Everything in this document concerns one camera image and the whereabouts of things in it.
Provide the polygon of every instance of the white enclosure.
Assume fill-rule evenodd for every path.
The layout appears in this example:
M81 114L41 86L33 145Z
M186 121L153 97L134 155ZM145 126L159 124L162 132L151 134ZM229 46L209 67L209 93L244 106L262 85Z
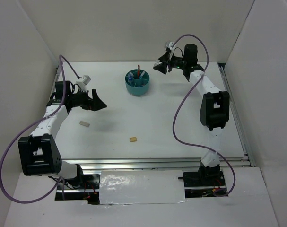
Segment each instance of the white enclosure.
M70 61L153 61L166 41L193 33L211 61L226 62L253 0L20 2L53 54ZM203 51L198 58L206 60Z
M234 227L248 224L276 227L274 217L276 216L279 226L287 227L287 0L0 0L0 158L13 137L43 115L53 82L58 79L55 77L55 72L59 54L72 61L80 74L93 75L88 88L96 88L100 98L104 97L105 102L114 106L115 110L111 113L113 109L109 107L110 111L107 114L103 116L103 112L96 112L94 117L112 118L113 125L107 125L108 128L105 129L116 129L111 132L113 137L109 139L112 144L108 145L99 137L97 140L100 145L97 147L94 146L93 139L89 143L81 141L82 150L76 154L75 149L80 145L75 138L80 141L81 135L85 135L87 136L85 139L88 140L91 135L97 135L96 129L99 126L104 129L104 125L98 125L99 123L92 125L96 122L94 117L85 111L82 112L80 108L71 111L63 124L65 129L59 132L57 138L58 147L64 150L62 152L64 159L77 162L77 158L85 161L94 158L97 161L103 158L121 158L112 151L117 144L123 148L122 158L200 158L202 155L200 150L193 155L192 149L177 144L171 131L166 130L171 130L174 112L182 96L191 87L180 71L173 71L166 76L154 73L157 78L153 81L155 87L151 88L151 92L159 95L155 101L163 105L153 102L152 96L146 97L146 100L155 108L162 107L167 115L156 119L162 120L165 127L156 128L151 134L140 135L140 131L132 125L128 125L125 131L119 134L118 131L122 129L122 123L126 120L123 114L133 107L138 114L140 107L134 106L135 97L128 96L120 80L117 83L121 83L124 93L122 89L113 90L113 81L108 84L111 90L106 90L108 79L113 78L115 82L115 76L125 74L131 67L133 68L131 61L140 62L145 68L151 68L151 61L164 53L164 43L168 40L174 41L186 33L197 35L205 42L212 62L209 69L213 76L212 80L221 76L216 62L226 63L225 74L228 83L225 85L230 87L234 101L232 104L236 107L238 116L233 112L235 115L232 115L228 123L224 155L230 160L236 160L237 166L247 166L249 162L242 148L250 148L252 155L250 158L261 168L268 193L259 169L239 167L236 168L239 180L235 194L225 198L223 202L211 198L177 206L169 204L170 206L157 205L151 208L146 207L147 204L145 207L134 209L98 207L86 210L77 202L70 203L71 206L54 202L52 195L41 203L22 209L18 204L12 204L6 226L16 224L27 226L37 220L40 220L37 222L40 226L52 225L53 220L62 224L61 219L67 215L70 218L74 217L77 209L81 213L75 215L76 218L71 218L70 222L66 219L67 224L73 221L74 225L80 222L84 225L90 223L91 211L97 212L97 223L131 224L133 218L121 222L123 217L127 218L129 212L134 214L146 211L152 217L148 220L151 225L155 223L162 225L161 220L157 218L167 217L169 217L166 220L167 226L172 225L173 214L178 213L185 226L192 226L194 221L198 220L195 224L200 226L208 221L210 225L217 226ZM205 62L206 55L203 48L194 39L185 38L178 46L183 48L187 43L198 45L198 59ZM121 64L119 74L113 75L116 64ZM104 81L94 81L95 73L99 76L103 73L101 66L107 67L105 72L110 73L111 77L103 75L106 77ZM69 70L67 78L73 82L73 75ZM178 93L177 97L174 97L176 93L173 93L173 87L169 83L178 84L178 89L184 87L184 90L180 91L174 87L174 92ZM217 86L225 89L223 81L219 83ZM162 90L155 90L156 87L161 88L160 85L163 86ZM118 113L120 115L116 113L119 109L119 103L115 102L117 92L121 92L119 94L130 102L128 107L120 110ZM165 99L165 93L173 97L173 100ZM193 92L183 107L177 133L184 140L203 144L203 134L194 132L191 128L191 124L196 128L202 128L199 121L192 119L194 112L191 111L199 111L197 95L198 93ZM143 103L143 107L148 107L148 103ZM79 125L80 120L90 122L91 126L85 128ZM152 126L154 125L146 124L143 127L150 129ZM157 138L158 141L154 138L157 134L163 136ZM130 144L129 141L121 142L123 138L127 140L132 136L138 136L137 144ZM164 137L171 139L168 141L166 152L163 146ZM140 139L144 142L153 141L147 146L147 153L142 152L146 146ZM133 151L131 146L138 145L140 147L131 153ZM23 175L19 177L21 172L19 159L15 143L3 168L5 187L9 194L13 195L18 183L16 196L25 200L37 198L40 193L43 194L49 189L51 181ZM224 172L227 185L230 187L231 172L226 169ZM0 226L5 223L9 206L10 201L0 190ZM204 218L203 212L197 211L201 207L203 212L208 212L210 209L213 210L212 213L217 211L214 215L215 222ZM60 209L60 219L56 215L56 209ZM156 218L154 214L157 209L163 209L164 212ZM31 212L32 219L23 219ZM119 215L107 219L107 215L113 212ZM142 217L141 225L145 224L144 220L146 216Z

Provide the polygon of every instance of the red object in cup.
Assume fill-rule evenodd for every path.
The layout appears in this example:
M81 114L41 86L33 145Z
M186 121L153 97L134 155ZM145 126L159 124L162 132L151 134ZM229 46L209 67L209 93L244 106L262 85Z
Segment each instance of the red object in cup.
M138 65L137 76L140 77L140 65Z

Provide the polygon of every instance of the white wall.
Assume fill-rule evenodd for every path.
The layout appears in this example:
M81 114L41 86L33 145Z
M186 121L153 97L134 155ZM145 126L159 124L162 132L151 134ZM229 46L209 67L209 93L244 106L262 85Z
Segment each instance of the white wall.
M51 58L15 1L0 0L0 157L21 129L43 115L54 75ZM3 168L11 195L20 172L15 144ZM0 226L9 206L0 190Z
M281 227L287 227L287 2L256 0L226 76Z
M153 61L167 40L200 37L226 62L253 0L20 0L57 56L71 61ZM193 42L186 38L180 47ZM198 58L206 59L201 46Z

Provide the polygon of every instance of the red wire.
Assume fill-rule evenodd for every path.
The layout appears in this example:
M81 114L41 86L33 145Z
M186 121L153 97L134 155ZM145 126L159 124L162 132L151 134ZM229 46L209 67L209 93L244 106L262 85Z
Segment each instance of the red wire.
M140 65L138 65L137 76L138 76L138 78L140 77Z
M221 188L221 185L222 185L222 184L221 184L221 181L219 181L218 179L216 179L216 181L219 182L219 185L220 185L219 188Z
M95 188L94 188L93 184L92 184L92 188L93 188L93 190L94 190L94 193L96 193L96 192L95 192Z

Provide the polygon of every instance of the metal frame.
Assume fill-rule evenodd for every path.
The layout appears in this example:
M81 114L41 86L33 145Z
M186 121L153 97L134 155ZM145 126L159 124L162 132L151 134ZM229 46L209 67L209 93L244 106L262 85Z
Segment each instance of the metal frame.
M250 147L250 145L249 145L249 143L247 141L247 138L245 137L245 134L244 134L244 131L243 131L243 127L242 127L241 122L239 120L239 114L237 112L237 109L236 109L236 106L235 106L235 102L234 102L234 99L233 99L233 94L232 94L232 92L230 90L230 87L229 87L229 84L228 84L228 81L227 81L224 69L223 69L223 67L219 66L219 70L220 70L220 73L221 73L221 76L222 76L222 79L223 79L224 87L229 92L230 108L231 108L232 113L233 113L233 117L234 117L234 120L235 120L236 128L237 128L237 131L238 131L238 134L239 134L239 138L240 138L240 142L241 142L241 145L242 145L242 149L243 149L244 153L246 153L248 155L248 158L249 158L249 161L251 163L251 166L255 167L256 166L256 162L255 162L254 156L252 154L252 149L251 149L251 147Z
M229 89L228 82L222 67L219 67L222 80L226 90L231 97L231 110L236 123L236 128L240 137L241 145L244 151L243 158L228 158L232 166L249 167L255 166L254 159L251 155L251 150L246 138L242 132L242 127L239 122L239 117L235 109L234 100ZM55 82L58 80L61 69L57 68ZM101 171L142 171L142 170L157 170L157 169L181 169L186 171L197 171L200 166L200 158L153 158L153 159L64 159L68 163L80 164L84 174L100 174ZM221 166L226 167L227 164L220 160Z

